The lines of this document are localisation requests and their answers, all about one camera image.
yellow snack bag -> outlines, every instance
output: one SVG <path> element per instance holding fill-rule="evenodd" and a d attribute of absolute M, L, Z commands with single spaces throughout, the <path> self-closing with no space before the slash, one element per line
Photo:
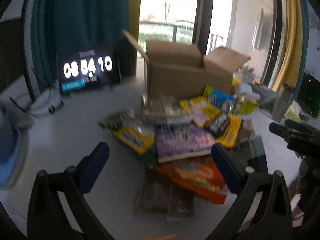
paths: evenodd
<path fill-rule="evenodd" d="M 238 137 L 242 120 L 241 118 L 232 114 L 229 114 L 228 118 L 230 119 L 230 124 L 226 128 L 224 134 L 219 138 L 216 138 L 216 142 L 221 143 L 226 148 L 232 148 Z"/>
<path fill-rule="evenodd" d="M 245 101 L 245 100 L 238 99 L 234 107 L 233 113 L 234 114 L 251 114 L 257 109 L 258 106 L 259 106 L 259 102 Z"/>
<path fill-rule="evenodd" d="M 181 100 L 179 105 L 201 129 L 207 121 L 221 113 L 221 110 L 210 105 L 204 96 L 190 100 Z"/>
<path fill-rule="evenodd" d="M 145 154 L 155 142 L 154 136 L 141 134 L 135 129 L 127 126 L 123 126 L 119 130 L 112 131 L 112 133 L 120 141 L 124 142 L 140 155 Z"/>

orange package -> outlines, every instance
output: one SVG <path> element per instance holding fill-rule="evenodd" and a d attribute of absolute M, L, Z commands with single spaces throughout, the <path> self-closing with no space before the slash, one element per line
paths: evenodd
<path fill-rule="evenodd" d="M 155 169 L 213 204 L 224 204 L 226 200 L 227 195 L 221 193 L 226 183 L 211 156 L 157 164 Z"/>

balcony railing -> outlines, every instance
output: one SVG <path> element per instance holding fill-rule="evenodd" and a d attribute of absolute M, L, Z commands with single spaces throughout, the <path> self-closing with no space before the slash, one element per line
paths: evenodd
<path fill-rule="evenodd" d="M 146 40 L 192 43 L 193 24 L 176 25 L 163 22 L 139 22 L 139 45 L 146 51 Z"/>

gray floor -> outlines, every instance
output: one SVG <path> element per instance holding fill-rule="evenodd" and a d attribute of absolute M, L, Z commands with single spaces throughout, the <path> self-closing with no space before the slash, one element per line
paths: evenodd
<path fill-rule="evenodd" d="M 109 144 L 110 159 L 85 199 L 116 240 L 139 240 L 167 234 L 177 234 L 183 240 L 205 239 L 227 213 L 236 199 L 233 194 L 228 194 L 224 205 L 213 205 L 197 198 L 195 216 L 179 223 L 166 222 L 159 215 L 134 212 L 133 203 L 137 190 L 142 187 L 145 167 L 126 147 L 103 132 L 97 121 L 114 111 L 139 108 L 140 95 L 145 90 L 143 74 L 141 78 L 143 72 L 139 67 L 137 72 L 140 74 L 136 79 L 125 81 L 112 90 L 106 87 L 65 98 L 64 108 L 54 115 L 35 120 L 35 125 L 28 131 L 26 159 L 19 176 L 11 188 L 0 191 L 0 199 L 11 208 L 12 215 L 21 218 L 17 221 L 23 232 L 26 231 L 28 202 L 37 172 L 41 169 L 48 173 L 61 172 L 69 165 L 76 165 L 100 141 Z M 9 94 L 17 96 L 23 89 L 25 82 L 20 79 L 0 98 Z M 263 138 L 269 172 L 281 170 L 290 184 L 297 174 L 300 160 L 286 148 L 283 139 L 268 131 L 271 120 L 265 113 L 255 111 L 251 117 L 256 133 Z M 63 195 L 61 198 L 71 225 L 78 229 L 67 201 Z"/>

cardboard box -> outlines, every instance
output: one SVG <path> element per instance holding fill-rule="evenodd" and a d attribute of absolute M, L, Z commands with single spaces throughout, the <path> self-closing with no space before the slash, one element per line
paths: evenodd
<path fill-rule="evenodd" d="M 147 92 L 153 98 L 172 95 L 187 99 L 203 94 L 206 84 L 229 94 L 233 74 L 249 56 L 219 47 L 202 57 L 194 45 L 165 41 L 146 41 L 147 53 L 127 31 L 124 36 L 145 58 Z"/>

